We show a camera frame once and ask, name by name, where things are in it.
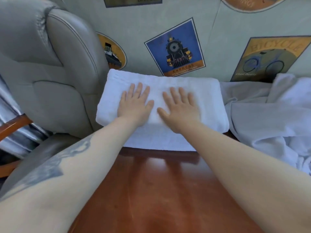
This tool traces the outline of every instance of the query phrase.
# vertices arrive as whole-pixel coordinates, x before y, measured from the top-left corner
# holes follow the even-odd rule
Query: chair seat
[[[43,141],[11,173],[0,189],[0,198],[5,195],[19,180],[52,156],[76,143],[80,139],[69,134],[54,134]]]

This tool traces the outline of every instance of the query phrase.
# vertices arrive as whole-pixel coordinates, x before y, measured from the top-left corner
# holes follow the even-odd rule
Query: brown tabletop
[[[71,233],[262,233],[196,152],[123,148]]]

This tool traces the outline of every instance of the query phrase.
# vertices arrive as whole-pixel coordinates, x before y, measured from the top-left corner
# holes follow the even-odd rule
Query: finger
[[[150,93],[150,87],[147,86],[146,89],[144,90],[144,92],[142,93],[142,95],[140,96],[140,98],[146,102],[147,101],[147,98],[149,96],[149,93]]]
[[[179,94],[183,103],[189,104],[187,94],[183,88],[179,88]]]
[[[196,101],[194,99],[193,93],[188,93],[188,100],[189,100],[190,105],[196,106]]]
[[[163,99],[167,104],[167,106],[169,107],[169,109],[171,109],[171,107],[175,104],[173,99],[166,92],[163,92]]]
[[[175,104],[180,104],[181,103],[180,96],[175,91],[175,88],[171,87],[170,91],[171,91]]]
[[[148,103],[146,104],[146,109],[149,112],[149,114],[151,113],[151,110],[153,109],[154,105],[155,105],[154,100],[148,101]]]
[[[161,119],[166,123],[167,119],[169,117],[169,114],[166,113],[166,111],[162,108],[158,108],[157,112],[158,112],[159,116],[161,117]]]
[[[124,92],[122,93],[122,96],[121,96],[121,99],[120,99],[120,104],[121,104],[122,102],[124,102],[125,99],[126,99],[126,91],[124,91]]]
[[[142,83],[138,83],[136,92],[133,95],[133,98],[139,98],[140,94],[142,93]]]
[[[135,84],[132,83],[131,86],[130,86],[130,89],[128,90],[127,98],[132,98],[133,97],[134,89],[135,89]]]

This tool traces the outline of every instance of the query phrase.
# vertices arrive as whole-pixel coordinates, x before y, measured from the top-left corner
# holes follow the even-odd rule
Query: poster
[[[205,67],[193,18],[145,42],[163,76],[176,77]]]
[[[110,69],[120,70],[126,65],[127,59],[123,49],[108,36],[97,32],[99,41],[105,50],[105,56]]]
[[[162,0],[104,0],[106,8],[161,4]]]
[[[222,0],[228,7],[240,12],[259,12],[270,9],[285,0]]]
[[[311,36],[251,38],[231,81],[272,82],[286,73],[311,43]]]

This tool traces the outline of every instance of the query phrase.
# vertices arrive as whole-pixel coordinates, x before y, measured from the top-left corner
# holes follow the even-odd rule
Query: gray leather chair
[[[0,74],[37,125],[54,135],[8,177],[0,196],[44,161],[101,128],[109,67],[96,32],[48,0],[0,0]]]

